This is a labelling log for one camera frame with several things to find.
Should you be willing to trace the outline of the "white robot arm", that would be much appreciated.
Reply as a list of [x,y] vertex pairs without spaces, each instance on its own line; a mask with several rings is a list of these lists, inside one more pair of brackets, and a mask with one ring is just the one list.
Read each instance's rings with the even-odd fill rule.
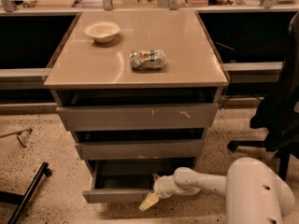
[[227,224],[283,224],[295,207],[286,182],[263,162],[245,157],[234,161],[225,176],[179,167],[172,175],[158,177],[139,209],[145,211],[161,199],[195,195],[200,190],[225,199]]

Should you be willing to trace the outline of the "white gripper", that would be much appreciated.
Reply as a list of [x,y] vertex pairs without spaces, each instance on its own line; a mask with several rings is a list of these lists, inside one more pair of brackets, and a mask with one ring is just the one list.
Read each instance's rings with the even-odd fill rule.
[[155,181],[153,186],[153,192],[150,192],[145,200],[139,205],[141,211],[146,211],[159,202],[160,199],[167,199],[173,195],[177,196],[191,196],[197,194],[200,189],[197,187],[182,188],[176,182],[173,176],[158,174],[152,174]]

